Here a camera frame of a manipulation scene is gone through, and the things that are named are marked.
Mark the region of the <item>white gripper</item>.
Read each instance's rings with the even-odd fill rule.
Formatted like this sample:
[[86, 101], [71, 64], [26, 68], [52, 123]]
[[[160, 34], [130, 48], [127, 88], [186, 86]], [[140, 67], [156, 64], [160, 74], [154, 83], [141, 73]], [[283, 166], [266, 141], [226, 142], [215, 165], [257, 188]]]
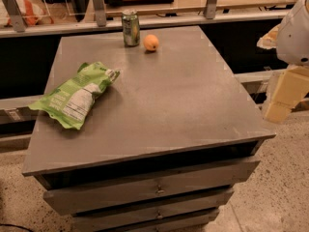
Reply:
[[257, 47], [275, 49], [289, 66], [272, 79], [264, 103], [264, 118], [283, 122], [309, 93], [309, 0], [297, 0], [282, 19], [257, 41]]

